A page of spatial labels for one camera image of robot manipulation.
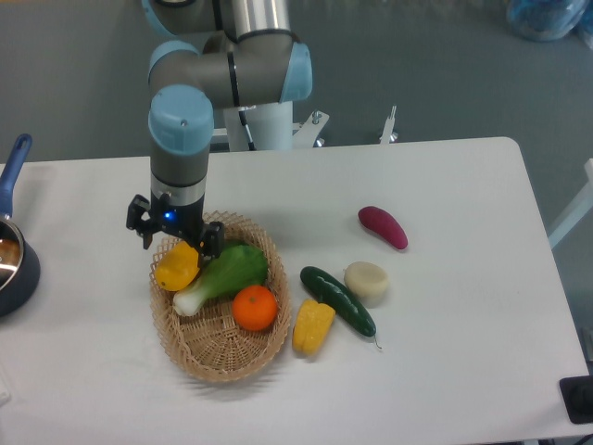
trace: white radish slice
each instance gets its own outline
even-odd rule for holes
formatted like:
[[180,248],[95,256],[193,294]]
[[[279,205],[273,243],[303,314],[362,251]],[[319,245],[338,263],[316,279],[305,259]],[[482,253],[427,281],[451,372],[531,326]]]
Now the white radish slice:
[[389,286],[387,273],[371,262],[353,262],[346,268],[344,283],[361,299],[378,299]]

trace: pot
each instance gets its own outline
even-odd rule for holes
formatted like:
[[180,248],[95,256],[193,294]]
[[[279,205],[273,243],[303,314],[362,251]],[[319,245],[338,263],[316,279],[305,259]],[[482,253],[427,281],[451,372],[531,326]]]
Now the pot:
[[0,316],[25,304],[39,283],[41,268],[35,251],[12,222],[12,193],[29,154],[32,138],[17,138],[0,176]]

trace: blue joint cap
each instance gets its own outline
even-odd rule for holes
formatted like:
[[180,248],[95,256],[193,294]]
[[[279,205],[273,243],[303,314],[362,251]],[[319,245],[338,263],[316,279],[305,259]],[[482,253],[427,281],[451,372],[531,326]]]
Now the blue joint cap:
[[303,100],[313,89],[311,55],[305,44],[293,44],[280,102]]
[[152,69],[159,60],[164,58],[167,54],[173,53],[175,51],[191,51],[192,53],[195,53],[198,56],[200,55],[200,52],[196,49],[195,46],[187,44],[186,42],[182,42],[181,40],[171,40],[169,42],[165,42],[164,44],[160,44],[152,52],[152,56],[150,57],[148,77],[150,77],[150,71],[152,71]]
[[152,99],[148,129],[163,150],[192,156],[207,148],[214,134],[212,104],[193,86],[166,86]]
[[160,35],[164,35],[165,37],[175,37],[175,35],[170,33],[169,30],[165,28],[160,22],[157,14],[155,14],[155,10],[152,8],[152,5],[150,5],[150,0],[142,0],[142,8],[146,14],[146,20],[148,20],[148,23],[153,30],[155,30]]

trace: sweet potato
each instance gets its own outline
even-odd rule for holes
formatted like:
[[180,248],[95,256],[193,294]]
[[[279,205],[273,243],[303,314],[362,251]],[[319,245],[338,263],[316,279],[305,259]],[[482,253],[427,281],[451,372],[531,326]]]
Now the sweet potato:
[[408,246],[408,237],[396,219],[387,211],[369,206],[359,210],[360,223],[371,232],[379,235],[398,250]]

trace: orange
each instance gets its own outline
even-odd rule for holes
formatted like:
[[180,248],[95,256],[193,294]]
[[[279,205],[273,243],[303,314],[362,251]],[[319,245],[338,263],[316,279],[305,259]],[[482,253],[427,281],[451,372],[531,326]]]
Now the orange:
[[274,295],[264,286],[249,286],[233,300],[233,318],[247,331],[261,331],[270,326],[278,313]]

